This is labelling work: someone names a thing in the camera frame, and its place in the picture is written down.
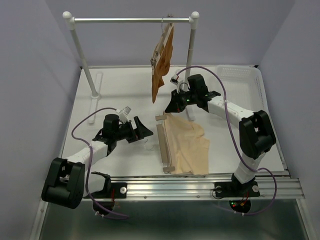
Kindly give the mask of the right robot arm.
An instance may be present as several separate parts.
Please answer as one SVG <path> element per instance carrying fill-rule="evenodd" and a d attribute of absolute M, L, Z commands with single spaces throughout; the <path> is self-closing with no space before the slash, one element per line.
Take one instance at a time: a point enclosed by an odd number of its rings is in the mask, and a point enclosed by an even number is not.
<path fill-rule="evenodd" d="M 209 91 L 201 74 L 192 75 L 187 81 L 187 91 L 177 88 L 171 92 L 165 113 L 181 113 L 187 106 L 196 105 L 225 119 L 228 127 L 235 126 L 239 130 L 239 143 L 233 145 L 240 162 L 230 181 L 217 184 L 217 197 L 241 197 L 250 192 L 255 197 L 259 196 L 255 176 L 262 158 L 276 144 L 268 113 L 245 109 L 229 102 L 225 93 Z"/>

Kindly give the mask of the beige underwear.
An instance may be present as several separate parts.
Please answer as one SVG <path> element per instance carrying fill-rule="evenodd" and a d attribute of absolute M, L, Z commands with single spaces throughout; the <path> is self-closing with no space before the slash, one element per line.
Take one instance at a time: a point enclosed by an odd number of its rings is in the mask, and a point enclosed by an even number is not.
<path fill-rule="evenodd" d="M 207 175 L 210 140 L 201 125 L 171 113 L 165 114 L 165 134 L 174 175 Z"/>

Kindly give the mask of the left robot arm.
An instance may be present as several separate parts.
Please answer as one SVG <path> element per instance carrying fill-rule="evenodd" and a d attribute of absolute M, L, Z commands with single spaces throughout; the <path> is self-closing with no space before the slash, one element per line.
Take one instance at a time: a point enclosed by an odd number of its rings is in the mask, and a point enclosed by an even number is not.
<path fill-rule="evenodd" d="M 138 116 L 133 120 L 136 127 L 132 126 L 130 120 L 122 120 L 117 114 L 107 114 L 103 127 L 86 147 L 67 158 L 53 159 L 41 199 L 70 209 L 78 207 L 82 198 L 89 195 L 86 183 L 90 166 L 110 155 L 118 141 L 126 140 L 131 144 L 154 134 Z"/>

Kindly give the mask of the wooden clip hanger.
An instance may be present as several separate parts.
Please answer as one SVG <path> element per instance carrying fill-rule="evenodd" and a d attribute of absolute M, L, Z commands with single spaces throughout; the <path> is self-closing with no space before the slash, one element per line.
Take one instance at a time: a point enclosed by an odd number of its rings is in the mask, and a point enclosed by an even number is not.
<path fill-rule="evenodd" d="M 167 115 L 163 112 L 161 115 L 157 114 L 155 116 L 156 120 L 156 132 L 158 139 L 158 148 L 161 157 L 162 171 L 165 174 L 171 174 L 176 168 L 172 164 L 172 157 L 170 152 L 170 146 L 166 133 L 165 120 Z"/>

